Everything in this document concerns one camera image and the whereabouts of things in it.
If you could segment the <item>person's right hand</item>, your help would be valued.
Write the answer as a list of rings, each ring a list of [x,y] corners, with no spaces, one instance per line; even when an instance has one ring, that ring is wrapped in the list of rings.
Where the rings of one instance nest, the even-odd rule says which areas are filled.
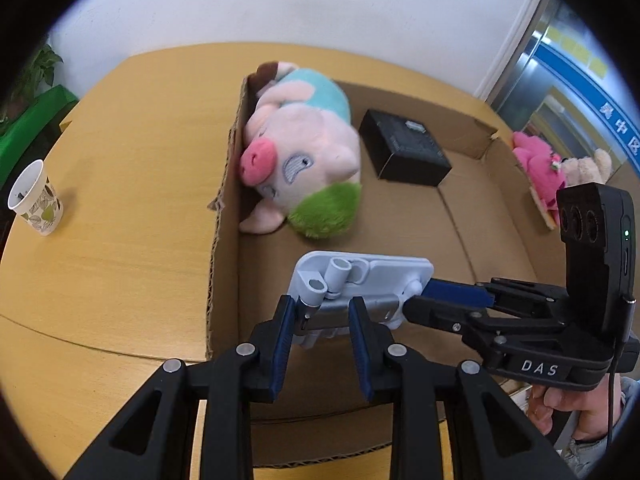
[[[616,374],[613,392],[608,391],[610,375],[591,391],[570,391],[533,386],[528,399],[527,416],[545,436],[551,431],[555,412],[579,414],[573,438],[578,441],[600,440],[618,422],[623,411],[622,382]]]

